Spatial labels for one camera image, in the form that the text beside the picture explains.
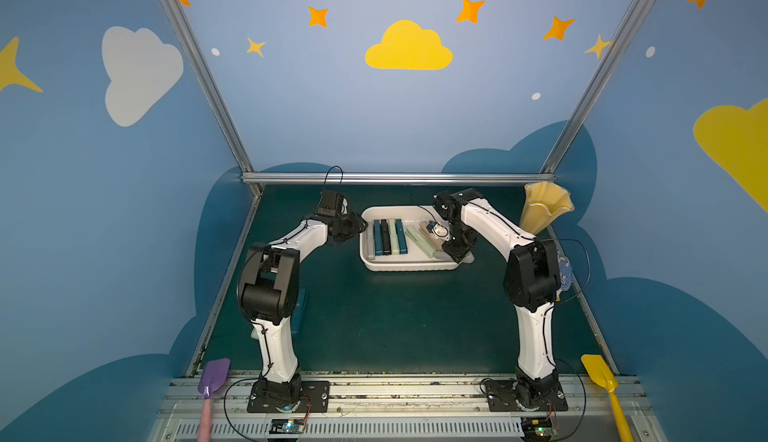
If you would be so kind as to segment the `black pliers group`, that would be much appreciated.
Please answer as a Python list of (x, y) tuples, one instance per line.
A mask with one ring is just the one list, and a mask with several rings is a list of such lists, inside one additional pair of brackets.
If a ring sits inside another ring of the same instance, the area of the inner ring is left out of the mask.
[(382, 237), (382, 253), (384, 255), (392, 254), (392, 243), (390, 238), (390, 229), (387, 219), (380, 220), (381, 237)]

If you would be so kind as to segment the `white plastic storage box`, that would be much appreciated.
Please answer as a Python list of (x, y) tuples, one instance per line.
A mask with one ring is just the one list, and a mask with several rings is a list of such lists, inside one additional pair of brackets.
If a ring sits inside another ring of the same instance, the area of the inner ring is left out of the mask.
[(374, 242), (373, 224), (374, 220), (379, 219), (401, 219), (405, 228), (408, 225), (425, 227), (426, 222), (435, 220), (447, 226), (447, 222), (438, 216), (434, 209), (426, 209), (418, 205), (400, 205), (400, 206), (373, 206), (367, 208), (362, 213), (362, 217), (368, 222), (368, 228), (363, 235), (359, 236), (359, 255), (366, 267), (371, 271), (439, 271), (454, 270), (459, 267), (452, 261), (443, 261), (439, 259), (430, 259), (417, 247), (417, 245), (406, 235), (408, 253), (405, 255), (383, 255), (375, 257), (373, 261), (366, 258), (367, 244)]

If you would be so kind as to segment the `beige pliers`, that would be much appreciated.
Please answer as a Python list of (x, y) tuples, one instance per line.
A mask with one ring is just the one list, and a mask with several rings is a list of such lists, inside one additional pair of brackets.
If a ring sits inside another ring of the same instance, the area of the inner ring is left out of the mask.
[(420, 227), (419, 228), (421, 234), (425, 237), (427, 242), (434, 248), (435, 251), (441, 251), (442, 245), (444, 240), (432, 232), (430, 232), (426, 227)]

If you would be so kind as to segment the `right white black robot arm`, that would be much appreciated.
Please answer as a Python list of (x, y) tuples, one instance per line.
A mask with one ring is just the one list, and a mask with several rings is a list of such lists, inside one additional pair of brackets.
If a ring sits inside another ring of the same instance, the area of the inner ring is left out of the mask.
[(479, 236), (506, 261), (503, 288), (515, 307), (519, 333), (515, 402), (528, 411), (567, 409), (552, 342), (553, 310), (561, 292), (556, 243), (518, 227), (475, 189), (439, 192), (432, 206), (448, 223), (442, 249), (453, 261), (462, 261)]

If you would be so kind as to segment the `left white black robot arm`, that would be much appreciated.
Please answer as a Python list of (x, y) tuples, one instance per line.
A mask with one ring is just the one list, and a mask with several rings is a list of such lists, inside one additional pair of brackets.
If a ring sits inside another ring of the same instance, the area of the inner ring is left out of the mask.
[(302, 404), (299, 359), (291, 318), (298, 304), (300, 265), (326, 243), (344, 242), (365, 232), (368, 223), (342, 193), (324, 189), (316, 210), (280, 238), (248, 248), (236, 289), (236, 302), (252, 325), (262, 369), (252, 389), (257, 411), (292, 412)]

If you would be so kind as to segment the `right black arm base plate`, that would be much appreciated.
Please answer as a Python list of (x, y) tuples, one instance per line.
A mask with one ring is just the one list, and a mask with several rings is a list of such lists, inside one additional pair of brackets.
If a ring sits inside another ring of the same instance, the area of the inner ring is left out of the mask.
[(569, 409), (559, 382), (483, 379), (481, 392), (491, 412), (566, 412)]

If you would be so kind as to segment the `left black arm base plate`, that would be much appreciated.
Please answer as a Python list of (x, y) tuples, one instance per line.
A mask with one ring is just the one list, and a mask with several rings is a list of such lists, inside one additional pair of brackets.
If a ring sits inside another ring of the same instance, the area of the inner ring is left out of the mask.
[(251, 390), (248, 413), (325, 413), (330, 398), (330, 382), (302, 381), (276, 383), (259, 380)]

